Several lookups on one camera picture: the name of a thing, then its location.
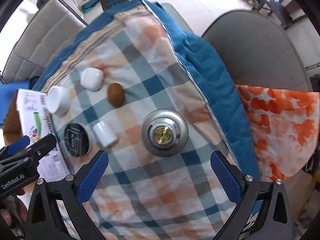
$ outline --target barcode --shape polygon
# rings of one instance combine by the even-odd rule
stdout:
[[[59,161],[58,155],[54,155],[53,156],[53,160],[54,160],[55,163],[58,162]]]
[[[44,95],[40,95],[40,103],[41,105],[45,106],[46,103],[45,103],[45,96]]]

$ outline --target orange object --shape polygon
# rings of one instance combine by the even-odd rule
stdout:
[[[317,145],[319,93],[236,87],[249,119],[260,180],[271,182],[293,176]]]

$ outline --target cardboard box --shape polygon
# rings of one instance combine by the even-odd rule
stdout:
[[[46,94],[19,89],[4,120],[5,145],[15,142],[24,135],[30,137],[31,145],[49,133],[54,134],[54,131],[50,114],[46,109]],[[69,174],[59,144],[40,160],[38,172],[47,182],[61,180]]]

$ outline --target gold emblem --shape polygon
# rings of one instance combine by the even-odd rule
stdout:
[[[172,139],[172,131],[168,126],[159,126],[153,132],[153,136],[155,137],[158,144],[168,144]]]

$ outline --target white ceramic bowl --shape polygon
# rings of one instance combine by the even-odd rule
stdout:
[[[70,109],[69,91],[60,86],[50,88],[47,95],[47,108],[49,113],[62,115]]]
[[[103,85],[103,72],[97,68],[86,68],[81,73],[80,84],[88,90],[99,90]]]

